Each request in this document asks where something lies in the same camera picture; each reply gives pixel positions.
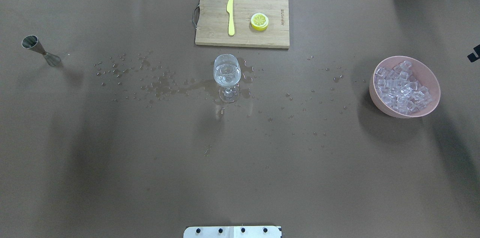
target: knife handle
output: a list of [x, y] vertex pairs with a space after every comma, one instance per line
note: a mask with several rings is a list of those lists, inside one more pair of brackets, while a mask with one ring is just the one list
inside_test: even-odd
[[233, 25], [233, 14], [228, 15], [228, 34], [235, 35], [235, 26]]

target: lemon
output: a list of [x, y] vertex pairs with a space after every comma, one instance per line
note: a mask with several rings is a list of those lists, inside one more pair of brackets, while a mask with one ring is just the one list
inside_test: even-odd
[[269, 18], [263, 13], [255, 13], [250, 19], [252, 27], [257, 31], [264, 31], [269, 26]]

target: ice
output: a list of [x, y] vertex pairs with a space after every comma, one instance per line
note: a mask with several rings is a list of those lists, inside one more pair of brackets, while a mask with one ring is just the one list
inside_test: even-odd
[[433, 101], [428, 88], [413, 75], [411, 62], [403, 61], [393, 69], [379, 67], [374, 84], [379, 97], [398, 113], [411, 115], [427, 108]]

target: metal jigger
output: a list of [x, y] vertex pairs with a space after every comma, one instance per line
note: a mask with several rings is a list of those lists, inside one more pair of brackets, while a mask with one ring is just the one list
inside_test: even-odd
[[40, 41], [38, 41], [38, 37], [35, 35], [29, 35], [25, 37], [22, 41], [22, 46], [23, 48], [38, 52], [39, 54], [43, 55], [43, 58], [45, 58], [50, 67], [55, 67], [61, 62], [60, 57], [45, 51]]

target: wooden cutting board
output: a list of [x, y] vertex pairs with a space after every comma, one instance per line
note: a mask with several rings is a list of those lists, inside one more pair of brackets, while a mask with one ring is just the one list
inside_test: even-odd
[[[288, 0], [233, 0], [235, 35], [228, 35], [228, 0], [200, 0], [195, 44], [213, 46], [290, 47]], [[255, 13], [264, 13], [268, 28], [257, 31], [250, 25]]]

